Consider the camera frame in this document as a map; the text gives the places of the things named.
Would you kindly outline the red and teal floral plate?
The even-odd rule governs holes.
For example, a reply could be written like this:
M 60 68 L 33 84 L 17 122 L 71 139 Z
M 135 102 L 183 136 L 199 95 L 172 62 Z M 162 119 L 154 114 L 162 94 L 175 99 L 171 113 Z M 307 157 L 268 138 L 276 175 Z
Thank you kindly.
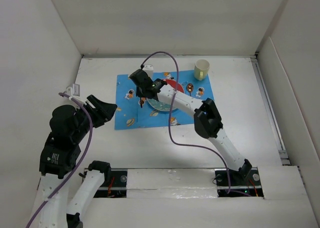
M 171 85 L 173 88 L 176 86 L 176 81 L 174 79 L 164 79 L 169 85 Z M 161 112 L 169 112 L 170 111 L 170 104 L 166 104 L 163 102 L 159 102 L 154 99 L 147 99 L 149 105 L 154 108 L 155 110 L 161 111 Z

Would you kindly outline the blue space-print cloth placemat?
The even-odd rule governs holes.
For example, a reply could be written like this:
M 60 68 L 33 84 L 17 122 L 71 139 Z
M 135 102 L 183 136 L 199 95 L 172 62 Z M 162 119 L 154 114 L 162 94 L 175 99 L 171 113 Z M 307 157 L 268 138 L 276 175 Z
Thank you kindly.
M 179 87 L 180 92 L 189 95 L 186 90 L 188 83 L 192 83 L 194 90 L 191 97 L 203 99 L 214 99 L 212 86 L 209 77 L 199 81 L 194 77 L 194 71 L 179 72 Z M 116 97 L 117 110 L 115 113 L 115 130 L 126 130 L 136 128 L 152 128 L 165 127 L 168 122 L 172 126 L 193 124 L 194 120 L 185 112 L 173 108 L 171 118 L 169 112 L 161 112 L 152 108 L 147 99 L 143 108 L 139 104 L 140 98 L 136 96 L 136 87 L 129 75 L 118 75 L 116 80 Z

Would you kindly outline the copper spoon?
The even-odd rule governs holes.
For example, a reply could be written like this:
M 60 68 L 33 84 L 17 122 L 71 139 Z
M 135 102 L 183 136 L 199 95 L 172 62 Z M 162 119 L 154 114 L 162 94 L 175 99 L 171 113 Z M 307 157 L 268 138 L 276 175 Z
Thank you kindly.
M 192 83 L 188 83 L 186 86 L 186 90 L 188 91 L 189 95 L 192 95 L 192 92 L 194 90 L 194 85 Z

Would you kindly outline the pale yellow paper cup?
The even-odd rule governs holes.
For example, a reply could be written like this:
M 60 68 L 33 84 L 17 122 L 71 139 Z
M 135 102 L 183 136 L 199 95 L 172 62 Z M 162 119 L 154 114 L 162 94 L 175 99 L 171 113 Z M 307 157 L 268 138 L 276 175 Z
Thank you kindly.
M 208 74 L 210 69 L 210 63 L 205 59 L 200 59 L 195 62 L 194 65 L 194 77 L 202 81 Z

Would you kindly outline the copper fork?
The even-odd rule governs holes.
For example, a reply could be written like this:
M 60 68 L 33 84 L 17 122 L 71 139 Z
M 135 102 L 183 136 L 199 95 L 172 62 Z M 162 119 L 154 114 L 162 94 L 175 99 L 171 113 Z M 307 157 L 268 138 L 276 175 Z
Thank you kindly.
M 145 101 L 146 101 L 145 98 L 140 98 L 139 105 L 140 105 L 141 108 L 143 108 L 143 105 L 144 105 Z

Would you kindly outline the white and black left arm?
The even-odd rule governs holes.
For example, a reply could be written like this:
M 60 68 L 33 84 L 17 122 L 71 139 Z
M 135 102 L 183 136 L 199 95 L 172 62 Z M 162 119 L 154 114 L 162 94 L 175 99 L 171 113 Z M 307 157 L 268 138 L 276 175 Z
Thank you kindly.
M 83 182 L 71 201 L 68 200 L 70 178 L 86 156 L 93 129 L 109 122 L 117 109 L 93 95 L 86 102 L 60 93 L 76 105 L 55 108 L 49 122 L 51 132 L 39 159 L 42 203 L 27 223 L 31 227 L 38 218 L 38 227 L 83 227 L 84 214 L 100 186 L 112 181 L 111 165 L 93 161 L 82 174 Z

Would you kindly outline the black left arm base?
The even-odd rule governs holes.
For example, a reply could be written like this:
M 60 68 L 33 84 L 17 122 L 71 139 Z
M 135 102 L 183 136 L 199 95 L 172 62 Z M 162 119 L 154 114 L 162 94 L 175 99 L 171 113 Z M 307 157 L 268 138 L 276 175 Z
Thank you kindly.
M 112 169 L 109 183 L 96 191 L 94 198 L 125 198 L 127 196 L 127 169 Z

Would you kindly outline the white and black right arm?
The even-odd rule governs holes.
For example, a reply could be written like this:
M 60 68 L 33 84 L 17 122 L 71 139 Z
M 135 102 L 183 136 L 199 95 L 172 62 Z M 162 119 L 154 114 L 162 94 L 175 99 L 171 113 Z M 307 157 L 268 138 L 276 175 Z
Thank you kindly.
M 153 81 L 143 69 L 134 71 L 129 78 L 136 85 L 138 97 L 173 105 L 193 118 L 197 135 L 210 141 L 223 158 L 232 185 L 239 186 L 248 181 L 252 165 L 228 138 L 214 100 L 201 100 L 180 92 L 178 83 L 172 86 L 163 79 Z

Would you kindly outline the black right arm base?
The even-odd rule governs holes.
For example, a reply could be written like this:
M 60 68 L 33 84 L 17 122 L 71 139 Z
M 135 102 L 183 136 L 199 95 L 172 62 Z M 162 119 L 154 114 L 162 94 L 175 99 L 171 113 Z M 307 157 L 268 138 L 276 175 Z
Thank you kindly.
M 253 168 L 242 180 L 230 171 L 230 182 L 225 169 L 216 169 L 212 182 L 217 187 L 218 197 L 264 197 L 258 169 Z

